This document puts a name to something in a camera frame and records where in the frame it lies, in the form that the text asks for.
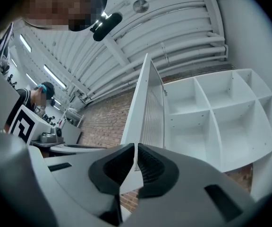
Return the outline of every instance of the white cabinet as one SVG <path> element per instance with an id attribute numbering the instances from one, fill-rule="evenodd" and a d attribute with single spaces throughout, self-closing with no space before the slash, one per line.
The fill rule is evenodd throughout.
<path id="1" fill-rule="evenodd" d="M 195 157 L 222 172 L 254 163 L 252 193 L 259 199 L 272 190 L 272 92 L 251 69 L 163 84 L 147 54 L 121 141 L 131 142 Z M 261 179 L 269 185 L 261 188 Z"/>

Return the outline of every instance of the round ceiling fixture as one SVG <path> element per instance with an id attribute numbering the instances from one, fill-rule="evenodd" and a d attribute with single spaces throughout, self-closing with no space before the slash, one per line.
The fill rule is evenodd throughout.
<path id="1" fill-rule="evenodd" d="M 133 4 L 133 10 L 136 13 L 145 13 L 150 7 L 150 4 L 146 0 L 137 0 Z"/>

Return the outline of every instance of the brick wall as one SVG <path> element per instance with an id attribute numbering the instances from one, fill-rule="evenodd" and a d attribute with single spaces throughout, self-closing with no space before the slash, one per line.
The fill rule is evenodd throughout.
<path id="1" fill-rule="evenodd" d="M 201 74 L 231 70 L 231 65 L 214 66 L 190 70 L 163 78 L 163 82 L 175 81 Z M 114 147 L 120 144 L 122 133 L 128 117 L 135 89 L 123 92 L 107 98 L 94 105 L 89 105 L 80 114 L 85 115 L 81 126 L 82 134 L 79 144 L 90 146 Z M 235 180 L 247 191 L 250 191 L 252 171 L 251 167 L 238 169 L 228 173 L 228 176 Z M 134 211 L 138 205 L 138 190 L 121 195 L 120 203 L 129 211 Z"/>
<path id="2" fill-rule="evenodd" d="M 85 115 L 79 144 L 114 147 L 120 144 L 134 89 L 90 105 Z"/>

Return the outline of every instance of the fluorescent light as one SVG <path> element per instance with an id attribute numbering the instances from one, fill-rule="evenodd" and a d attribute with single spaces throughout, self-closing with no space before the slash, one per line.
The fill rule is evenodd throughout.
<path id="1" fill-rule="evenodd" d="M 34 83 L 37 85 L 37 83 L 28 75 L 28 73 L 26 73 L 27 77 Z"/>
<path id="2" fill-rule="evenodd" d="M 24 39 L 22 35 L 19 36 L 20 40 L 23 42 L 24 46 L 27 48 L 27 50 L 31 53 L 31 47 L 28 45 L 27 41 Z"/>
<path id="3" fill-rule="evenodd" d="M 12 58 L 11 58 L 11 60 L 12 60 L 13 64 L 17 67 L 17 64 L 14 62 L 14 60 Z"/>
<path id="4" fill-rule="evenodd" d="M 102 16 L 108 18 L 108 15 L 105 12 L 102 13 Z"/>
<path id="5" fill-rule="evenodd" d="M 54 99 L 54 101 L 55 101 L 56 103 L 58 103 L 59 105 L 61 105 L 61 103 L 60 103 L 59 101 L 57 101 L 54 97 L 53 97 L 53 99 Z"/>
<path id="6" fill-rule="evenodd" d="M 53 72 L 49 70 L 49 68 L 48 68 L 46 65 L 44 65 L 43 68 L 49 73 L 50 76 L 53 77 L 54 80 L 57 81 L 58 84 L 60 84 L 63 88 L 66 88 L 66 85 L 63 84 L 63 83 L 62 83 L 62 82 L 61 82 L 61 81 L 53 74 Z"/>

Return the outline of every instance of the person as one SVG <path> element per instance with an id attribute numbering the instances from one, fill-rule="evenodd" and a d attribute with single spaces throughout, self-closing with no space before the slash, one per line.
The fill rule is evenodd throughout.
<path id="1" fill-rule="evenodd" d="M 48 123 L 51 123 L 51 121 L 52 121 L 53 119 L 55 119 L 55 117 L 54 117 L 54 116 L 49 117 L 49 118 L 48 118 L 48 120 L 47 120 L 47 122 L 48 122 Z"/>
<path id="2" fill-rule="evenodd" d="M 19 99 L 12 109 L 5 126 L 5 131 L 8 132 L 21 105 L 26 106 L 32 112 L 35 111 L 36 106 L 46 106 L 46 100 L 51 100 L 54 96 L 54 86 L 50 82 L 43 82 L 39 84 L 36 88 L 29 91 L 25 88 L 17 90 L 19 94 Z"/>
<path id="3" fill-rule="evenodd" d="M 45 114 L 45 115 L 42 117 L 42 119 L 45 120 L 45 121 L 47 122 L 47 120 L 48 120 L 48 115 Z"/>
<path id="4" fill-rule="evenodd" d="M 13 22 L 22 19 L 38 29 L 81 31 L 94 24 L 107 0 L 20 0 L 0 22 L 0 71 L 9 70 Z"/>
<path id="5" fill-rule="evenodd" d="M 7 82 L 11 83 L 11 79 L 13 78 L 13 74 L 11 74 L 8 78 L 7 78 Z"/>

